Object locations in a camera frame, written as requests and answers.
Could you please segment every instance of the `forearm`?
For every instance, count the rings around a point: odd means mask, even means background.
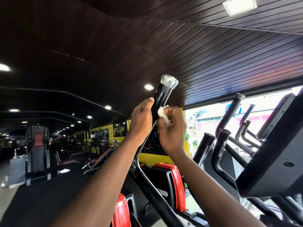
[[[108,227],[137,148],[138,145],[126,137],[51,226]]]
[[[210,226],[264,226],[184,152],[176,151],[170,157],[194,193]]]

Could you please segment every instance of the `square ceiling light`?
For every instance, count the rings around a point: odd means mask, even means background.
[[[228,0],[223,2],[229,15],[235,15],[257,7],[256,0]]]

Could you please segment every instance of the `gym floor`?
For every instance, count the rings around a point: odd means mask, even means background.
[[[56,216],[91,179],[92,175],[82,175],[81,168],[66,166],[70,172],[56,176],[49,181],[33,183],[31,186],[14,188],[0,187],[0,227],[47,227]],[[9,161],[0,164],[0,183],[5,183],[9,173]],[[142,227],[166,226],[152,206],[148,214],[142,213],[147,199],[130,176],[127,176],[123,186],[134,194],[138,219]],[[201,212],[192,196],[186,199],[187,208]],[[183,219],[186,226],[191,226]]]

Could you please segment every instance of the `wooden ceiling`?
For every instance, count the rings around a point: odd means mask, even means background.
[[[234,16],[223,1],[2,0],[0,133],[26,118],[54,130],[124,121],[164,73],[180,107],[303,83],[303,1],[256,0]]]

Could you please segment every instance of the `person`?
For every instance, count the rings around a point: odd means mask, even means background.
[[[118,196],[138,147],[152,127],[149,98],[135,107],[126,137],[88,185],[50,227],[110,226]],[[200,168],[183,149],[186,125],[178,107],[167,107],[172,125],[158,120],[160,143],[190,186],[211,227],[264,227],[257,218]]]

